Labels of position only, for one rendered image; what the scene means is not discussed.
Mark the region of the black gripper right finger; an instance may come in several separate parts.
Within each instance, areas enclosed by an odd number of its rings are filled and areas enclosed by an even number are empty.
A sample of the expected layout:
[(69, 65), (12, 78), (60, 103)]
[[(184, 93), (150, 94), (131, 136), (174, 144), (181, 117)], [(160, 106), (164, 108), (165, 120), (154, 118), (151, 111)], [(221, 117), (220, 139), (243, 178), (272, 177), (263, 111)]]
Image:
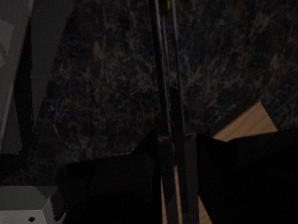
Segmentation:
[(212, 224), (240, 224), (247, 165), (298, 154), (298, 128), (227, 142), (196, 133), (198, 196)]

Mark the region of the brown wooden board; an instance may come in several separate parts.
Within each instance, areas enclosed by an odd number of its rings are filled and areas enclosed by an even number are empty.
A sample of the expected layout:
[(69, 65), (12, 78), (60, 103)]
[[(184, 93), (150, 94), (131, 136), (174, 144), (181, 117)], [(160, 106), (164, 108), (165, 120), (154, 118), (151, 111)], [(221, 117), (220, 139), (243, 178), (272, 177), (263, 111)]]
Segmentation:
[[(272, 123), (271, 118), (267, 114), (266, 110), (257, 100), (251, 100), (236, 113), (226, 119), (220, 124), (215, 130), (207, 135), (220, 141), (227, 142), (234, 138), (247, 137), (252, 135), (266, 134), (271, 132), (278, 132)], [(182, 224), (182, 209), (181, 209), (181, 199), (180, 199), (180, 189), (177, 171), (177, 161), (174, 160), (174, 172), (176, 181), (176, 191), (177, 191), (177, 202), (178, 202), (178, 212), (179, 212), (179, 224)], [(161, 192), (162, 192), (162, 215), (163, 224), (168, 224), (163, 185), (161, 179)], [(212, 224), (199, 196), (199, 224)]]

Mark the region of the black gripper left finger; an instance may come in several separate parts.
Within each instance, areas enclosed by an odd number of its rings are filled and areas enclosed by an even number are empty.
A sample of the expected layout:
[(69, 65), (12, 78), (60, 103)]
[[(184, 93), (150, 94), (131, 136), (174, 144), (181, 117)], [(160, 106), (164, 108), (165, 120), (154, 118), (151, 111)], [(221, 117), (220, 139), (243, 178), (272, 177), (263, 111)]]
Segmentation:
[(128, 155), (75, 161), (62, 166), (57, 171), (56, 184), (68, 209), (74, 202), (138, 194), (146, 222), (163, 224), (155, 129)]

